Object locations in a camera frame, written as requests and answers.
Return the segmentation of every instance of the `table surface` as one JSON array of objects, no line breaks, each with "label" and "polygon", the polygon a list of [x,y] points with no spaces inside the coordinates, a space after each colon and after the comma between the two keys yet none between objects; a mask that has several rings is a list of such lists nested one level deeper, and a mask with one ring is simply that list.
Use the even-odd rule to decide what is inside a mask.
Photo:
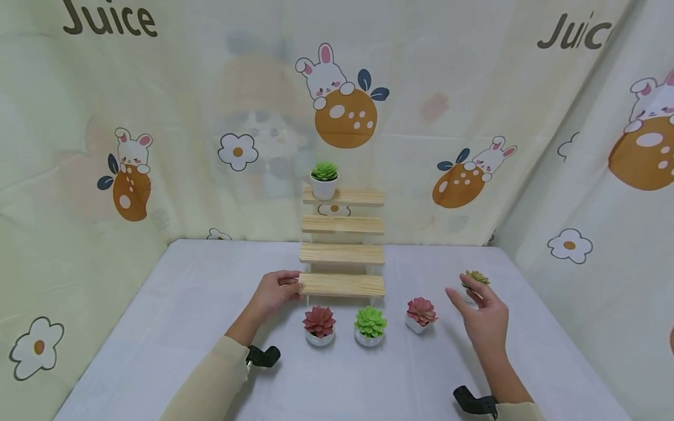
[{"label": "table surface", "polygon": [[[388,327],[375,348],[353,336],[368,300],[312,298],[330,305],[334,341],[305,339],[305,303],[285,307],[258,334],[277,346],[274,368],[253,368],[229,420],[468,420],[452,397],[466,385],[489,394],[460,315],[443,288],[479,270],[510,308],[508,354],[549,421],[629,417],[506,254],[490,247],[384,246]],[[246,305],[261,276],[305,269],[299,243],[178,240],[146,280],[59,411],[56,421],[156,420],[198,362]],[[405,324],[406,303],[433,302],[439,320],[422,335]]]}]

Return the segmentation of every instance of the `potted plant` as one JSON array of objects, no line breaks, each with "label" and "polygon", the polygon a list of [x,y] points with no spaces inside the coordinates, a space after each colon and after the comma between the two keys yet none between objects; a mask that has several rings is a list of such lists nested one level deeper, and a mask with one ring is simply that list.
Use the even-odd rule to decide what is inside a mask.
[{"label": "potted plant", "polygon": [[426,298],[417,297],[407,303],[405,324],[417,335],[435,322],[435,307]]},{"label": "potted plant", "polygon": [[376,346],[384,338],[386,319],[381,315],[381,311],[370,306],[358,310],[356,323],[353,325],[355,326],[354,335],[361,345]]},{"label": "potted plant", "polygon": [[[470,279],[476,282],[479,282],[480,284],[489,285],[489,278],[487,278],[477,270],[474,271],[467,270],[466,276],[468,276]],[[468,286],[463,281],[461,281],[461,286],[463,288],[458,289],[461,298],[463,298],[464,301],[466,301],[468,304],[476,306],[477,304],[475,303],[475,301],[472,300],[472,298],[468,295],[468,292],[466,291],[468,289]]]},{"label": "potted plant", "polygon": [[318,200],[330,200],[335,195],[337,188],[337,165],[330,161],[323,161],[316,164],[311,171],[311,190],[313,196]]},{"label": "potted plant", "polygon": [[307,318],[302,322],[307,341],[315,346],[326,346],[332,342],[335,337],[332,329],[335,319],[332,318],[330,307],[315,306],[304,314]]}]

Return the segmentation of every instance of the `wooden plank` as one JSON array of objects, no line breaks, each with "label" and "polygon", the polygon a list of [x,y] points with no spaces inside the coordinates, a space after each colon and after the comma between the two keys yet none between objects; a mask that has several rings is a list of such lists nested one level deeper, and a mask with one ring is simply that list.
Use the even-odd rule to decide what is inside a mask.
[{"label": "wooden plank", "polygon": [[303,242],[299,248],[302,263],[339,263],[355,265],[384,264],[384,248],[362,244],[319,244]]},{"label": "wooden plank", "polygon": [[305,287],[301,295],[329,297],[381,297],[386,293],[384,278],[374,275],[300,273]]},{"label": "wooden plank", "polygon": [[384,206],[384,193],[375,189],[337,189],[331,200],[318,200],[313,196],[311,187],[305,187],[302,200],[310,205],[334,203],[344,206]]},{"label": "wooden plank", "polygon": [[302,232],[384,235],[384,221],[355,216],[305,215],[302,217]]}]

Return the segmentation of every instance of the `finger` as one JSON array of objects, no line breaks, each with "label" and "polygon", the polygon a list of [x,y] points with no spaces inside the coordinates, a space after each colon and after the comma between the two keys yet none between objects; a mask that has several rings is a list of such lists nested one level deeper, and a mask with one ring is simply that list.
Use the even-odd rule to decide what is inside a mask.
[{"label": "finger", "polygon": [[461,295],[459,295],[455,289],[445,288],[445,293],[450,297],[450,301],[452,301],[452,304],[459,310],[459,313],[461,313],[464,319],[467,318],[471,312],[476,311],[472,309],[467,302],[463,301],[463,298],[461,298]]},{"label": "finger", "polygon": [[475,291],[466,290],[466,293],[468,294],[469,297],[472,298],[473,301],[475,301],[475,304],[477,304],[478,309],[483,309],[486,307],[485,301]]},{"label": "finger", "polygon": [[496,293],[492,291],[488,285],[477,282],[470,276],[465,276],[463,273],[459,275],[459,278],[461,278],[464,284],[466,284],[471,290],[480,294],[482,300],[485,303],[485,306],[490,307],[492,304],[501,301]]},{"label": "finger", "polygon": [[296,284],[283,285],[281,289],[283,291],[283,295],[288,300],[290,297],[299,294],[300,291],[304,289],[304,283],[297,282]]},{"label": "finger", "polygon": [[293,279],[297,278],[301,272],[297,270],[279,270],[275,271],[272,273],[269,273],[269,275],[274,276],[276,278],[276,281],[284,280],[284,279]]},{"label": "finger", "polygon": [[297,278],[283,278],[278,280],[279,285],[292,285],[296,284],[297,282]]}]

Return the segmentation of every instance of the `white bunny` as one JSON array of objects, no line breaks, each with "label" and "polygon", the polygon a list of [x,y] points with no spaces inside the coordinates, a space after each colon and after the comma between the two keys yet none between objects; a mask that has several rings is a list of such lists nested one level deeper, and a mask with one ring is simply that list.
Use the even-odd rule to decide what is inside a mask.
[{"label": "white bunny", "polygon": [[321,44],[318,47],[319,62],[314,64],[307,57],[302,57],[295,63],[295,70],[307,78],[307,88],[313,99],[315,110],[326,107],[325,96],[339,89],[342,95],[351,95],[356,88],[346,81],[342,70],[334,63],[334,55],[330,44]]},{"label": "white bunny", "polygon": [[511,156],[517,150],[517,146],[511,146],[508,149],[501,148],[506,144],[503,136],[494,137],[489,149],[483,150],[471,162],[467,162],[464,168],[472,171],[477,167],[482,168],[482,181],[485,183],[491,180],[491,175],[503,164],[507,157]]},{"label": "white bunny", "polygon": [[647,77],[635,82],[630,91],[636,94],[637,100],[625,133],[637,131],[645,120],[657,117],[669,117],[670,124],[674,125],[674,70],[662,85],[658,85],[658,81],[652,77]]},{"label": "white bunny", "polygon": [[127,165],[134,165],[140,174],[149,173],[148,148],[152,145],[152,136],[144,133],[134,140],[131,138],[129,131],[122,127],[115,129],[115,136],[119,141],[117,155],[121,172],[126,172]]}]

